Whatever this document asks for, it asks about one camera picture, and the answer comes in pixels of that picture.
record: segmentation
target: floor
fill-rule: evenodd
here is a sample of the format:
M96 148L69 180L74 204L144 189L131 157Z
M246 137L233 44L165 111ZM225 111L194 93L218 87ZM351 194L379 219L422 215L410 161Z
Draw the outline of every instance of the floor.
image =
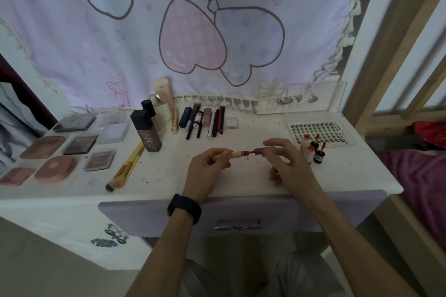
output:
M0 238L0 289L5 297L123 297L138 273L102 269L1 218L0 230L3 235ZM358 230L420 291L415 277L373 215ZM187 257L228 281L232 295L242 297L251 296L271 274L276 262L295 249L296 242L291 234L261 238L231 235L195 239ZM325 259L349 290L333 253L326 252Z

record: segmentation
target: yellow makeup brush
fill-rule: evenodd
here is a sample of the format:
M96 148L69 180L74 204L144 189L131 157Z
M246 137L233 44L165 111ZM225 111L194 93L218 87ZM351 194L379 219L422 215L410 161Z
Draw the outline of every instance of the yellow makeup brush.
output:
M125 186L127 178L130 176L131 171L137 164L139 157L144 151L144 145L140 142L135 150L130 154L126 162L116 173L115 177L105 186L105 189L109 192L114 191L116 188L122 188Z

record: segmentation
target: purple blanket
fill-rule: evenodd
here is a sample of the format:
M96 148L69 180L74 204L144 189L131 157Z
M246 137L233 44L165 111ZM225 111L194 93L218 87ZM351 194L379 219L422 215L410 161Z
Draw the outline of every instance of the purple blanket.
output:
M404 188L403 199L446 250L446 151L436 156L413 150L377 155Z

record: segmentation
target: wooden bed frame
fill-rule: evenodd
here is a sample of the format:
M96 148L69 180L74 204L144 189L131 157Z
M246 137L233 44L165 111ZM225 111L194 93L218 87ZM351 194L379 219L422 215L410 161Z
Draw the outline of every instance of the wooden bed frame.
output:
M374 116L440 0L392 0L343 114L364 138L407 134L415 121L446 121L446 110L424 105L446 78L446 56L409 106L397 115ZM446 253L398 195L375 215L429 297L446 296Z

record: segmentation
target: black wristband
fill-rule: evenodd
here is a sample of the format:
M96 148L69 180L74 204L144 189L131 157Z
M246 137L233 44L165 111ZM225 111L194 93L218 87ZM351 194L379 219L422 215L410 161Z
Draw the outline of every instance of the black wristband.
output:
M189 197L175 194L167 207L167 215L172 216L175 208L180 208L191 214L193 217L193 225L196 225L200 220L201 207L197 202Z

